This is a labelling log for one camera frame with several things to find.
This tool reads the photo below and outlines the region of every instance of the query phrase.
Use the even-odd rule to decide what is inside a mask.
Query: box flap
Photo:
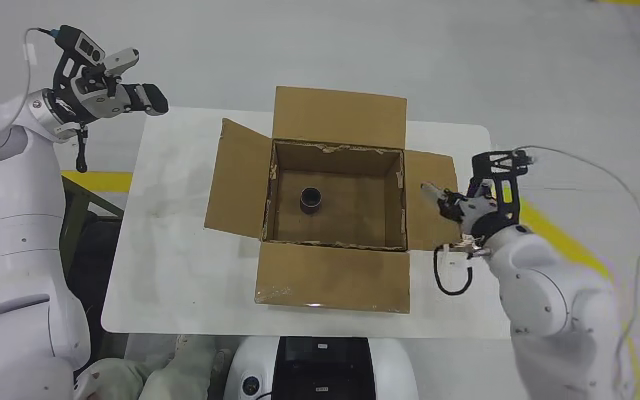
[[[457,191],[453,159],[449,156],[405,150],[407,244],[410,250],[433,250],[443,243],[460,241],[458,224],[440,216],[437,205],[428,204],[422,182]]]
[[[271,139],[223,118],[205,228],[261,236],[270,159]]]
[[[407,99],[278,86],[273,138],[404,149]]]
[[[409,254],[262,243],[255,302],[409,313]]]

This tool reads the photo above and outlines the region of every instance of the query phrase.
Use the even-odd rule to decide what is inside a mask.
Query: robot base
[[[224,400],[257,400],[272,391],[279,399],[419,398],[398,340],[249,337],[231,364]]]

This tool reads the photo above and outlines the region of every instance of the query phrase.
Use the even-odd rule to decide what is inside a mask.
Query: cardboard box
[[[453,160],[404,149],[406,106],[278,87],[272,138],[223,120],[204,226],[262,241],[256,303],[409,313],[407,250],[460,233],[420,193],[456,189]],[[322,194],[311,215],[307,187]]]

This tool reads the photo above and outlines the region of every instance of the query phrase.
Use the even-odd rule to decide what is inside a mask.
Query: white cable
[[[516,152],[518,150],[524,150],[524,149],[541,149],[541,150],[547,150],[547,151],[552,151],[555,153],[560,153],[560,154],[564,154],[565,156],[574,158],[576,160],[582,161],[584,163],[587,163],[593,167],[598,168],[599,170],[601,170],[602,172],[606,173],[607,175],[609,175],[610,177],[612,177],[613,179],[615,179],[620,186],[622,186],[624,188],[624,190],[629,194],[629,196],[631,196],[631,198],[633,199],[633,202],[636,204],[636,208],[638,209],[638,213],[640,213],[640,200],[638,199],[638,196],[635,195],[635,193],[633,193],[633,191],[631,191],[631,189],[629,188],[629,186],[627,186],[626,183],[624,183],[622,181],[622,179],[618,178],[618,176],[616,176],[616,174],[614,174],[613,172],[609,171],[608,169],[606,169],[605,167],[602,167],[592,161],[587,160],[586,158],[577,156],[575,154],[571,154],[569,152],[566,152],[564,150],[558,150],[558,149],[554,149],[551,147],[544,147],[544,146],[535,146],[535,145],[527,145],[527,146],[520,146],[515,148],[513,151]],[[631,330],[633,329],[633,325],[636,322],[636,317],[638,315],[638,292],[640,292],[640,282],[639,279],[640,278],[640,255],[638,256],[637,260],[636,260],[636,270],[635,270],[635,275],[633,278],[633,306],[632,306],[632,315],[631,318],[629,319],[629,322],[627,323],[627,327],[624,329],[624,331],[622,332],[622,335],[620,335],[620,338],[618,339],[618,343],[616,345],[616,360],[617,360],[617,365],[616,365],[616,373],[615,373],[615,377],[614,377],[614,382],[617,382],[617,384],[620,384],[620,381],[622,380],[621,378],[621,374],[622,374],[622,357],[621,357],[621,353],[622,353],[622,348],[624,347],[624,343],[626,342],[627,338],[629,337],[629,335],[631,334]]]
[[[29,50],[27,49],[28,47],[27,35],[31,31],[38,31],[38,28],[27,29],[26,31],[24,31],[24,36],[22,37],[22,46],[23,46],[22,50],[24,51],[24,60],[27,63],[27,82],[25,83],[24,93],[22,94],[22,100],[20,101],[20,105],[16,109],[16,112],[13,114],[13,117],[11,117],[9,121],[7,121],[5,126],[0,128],[0,132],[4,131],[5,129],[10,127],[11,124],[13,124],[16,118],[18,118],[18,115],[20,115],[20,111],[22,111],[22,107],[24,107],[24,103],[27,102],[27,96],[29,95],[29,86],[31,85],[31,60],[29,59]]]

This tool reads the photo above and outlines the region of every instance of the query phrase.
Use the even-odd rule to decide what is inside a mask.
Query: yellow floor marking
[[[640,0],[613,0],[613,2],[640,5]],[[86,172],[81,174],[76,171],[62,171],[62,175],[92,192],[117,193],[129,192],[133,176],[130,172]],[[505,200],[511,199],[511,191],[508,188],[504,190],[504,197]],[[554,225],[542,212],[522,199],[520,219],[523,224],[547,239],[568,260],[591,267],[605,278],[612,279],[609,269],[591,251]],[[640,382],[640,361],[631,339],[629,339],[629,350],[636,381]]]
[[[128,193],[131,187],[131,172],[85,172],[62,171],[66,177],[91,192]]]
[[[623,4],[627,6],[640,6],[640,0],[600,0],[602,3]]]

